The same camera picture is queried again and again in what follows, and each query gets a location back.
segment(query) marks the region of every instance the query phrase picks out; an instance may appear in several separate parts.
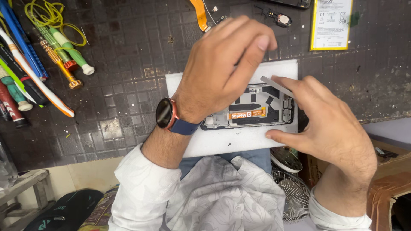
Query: smartwatch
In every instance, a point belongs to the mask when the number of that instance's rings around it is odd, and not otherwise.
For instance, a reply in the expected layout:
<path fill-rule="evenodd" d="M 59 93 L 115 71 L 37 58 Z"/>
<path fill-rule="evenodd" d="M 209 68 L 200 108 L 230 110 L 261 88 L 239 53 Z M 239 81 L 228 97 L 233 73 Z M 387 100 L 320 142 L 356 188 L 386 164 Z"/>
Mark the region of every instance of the smartwatch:
<path fill-rule="evenodd" d="M 202 123 L 192 124 L 181 120 L 177 116 L 177 104 L 170 98 L 164 98 L 158 103 L 155 117 L 160 128 L 186 136 L 192 135 Z"/>

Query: white shirt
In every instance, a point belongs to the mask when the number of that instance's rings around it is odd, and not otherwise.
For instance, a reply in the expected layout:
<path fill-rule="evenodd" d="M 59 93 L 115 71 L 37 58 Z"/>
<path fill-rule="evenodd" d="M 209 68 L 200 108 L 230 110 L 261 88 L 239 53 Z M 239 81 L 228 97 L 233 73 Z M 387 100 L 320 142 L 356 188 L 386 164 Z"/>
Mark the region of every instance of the white shirt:
<path fill-rule="evenodd" d="M 203 157 L 182 179 L 179 169 L 150 162 L 135 147 L 114 172 L 120 187 L 111 208 L 109 231 L 284 230 L 285 194 L 272 175 L 242 157 L 231 163 Z M 321 230 L 369 230 L 371 220 L 343 217 L 309 201 L 310 217 Z"/>

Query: navy blue watch strap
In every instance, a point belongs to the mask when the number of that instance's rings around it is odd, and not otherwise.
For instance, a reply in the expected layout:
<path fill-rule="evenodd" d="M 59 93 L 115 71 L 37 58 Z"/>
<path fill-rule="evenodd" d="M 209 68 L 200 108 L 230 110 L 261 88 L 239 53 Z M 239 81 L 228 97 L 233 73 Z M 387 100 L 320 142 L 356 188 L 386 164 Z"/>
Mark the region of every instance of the navy blue watch strap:
<path fill-rule="evenodd" d="M 192 124 L 189 122 L 185 122 L 184 120 L 176 119 L 170 131 L 174 133 L 189 136 L 189 135 L 192 135 L 197 130 L 197 128 L 200 126 L 201 123 L 202 121 L 199 124 Z"/>

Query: watch face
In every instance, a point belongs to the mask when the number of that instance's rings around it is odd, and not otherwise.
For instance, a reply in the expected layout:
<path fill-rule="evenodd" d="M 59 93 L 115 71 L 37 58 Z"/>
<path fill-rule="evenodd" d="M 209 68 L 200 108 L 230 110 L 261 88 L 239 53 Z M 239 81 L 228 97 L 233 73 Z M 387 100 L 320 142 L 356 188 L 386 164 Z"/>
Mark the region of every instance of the watch face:
<path fill-rule="evenodd" d="M 173 106 L 168 98 L 162 99 L 155 112 L 157 124 L 160 128 L 165 128 L 171 121 Z"/>

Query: fan grille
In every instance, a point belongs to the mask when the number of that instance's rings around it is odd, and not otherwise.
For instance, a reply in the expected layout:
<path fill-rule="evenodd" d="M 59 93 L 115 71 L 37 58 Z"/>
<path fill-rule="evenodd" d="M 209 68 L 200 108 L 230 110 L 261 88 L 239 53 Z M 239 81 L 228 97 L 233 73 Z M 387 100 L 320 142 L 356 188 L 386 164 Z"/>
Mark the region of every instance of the fan grille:
<path fill-rule="evenodd" d="M 308 187 L 298 177 L 280 170 L 273 170 L 272 176 L 285 193 L 284 224 L 295 224 L 304 220 L 308 216 Z"/>

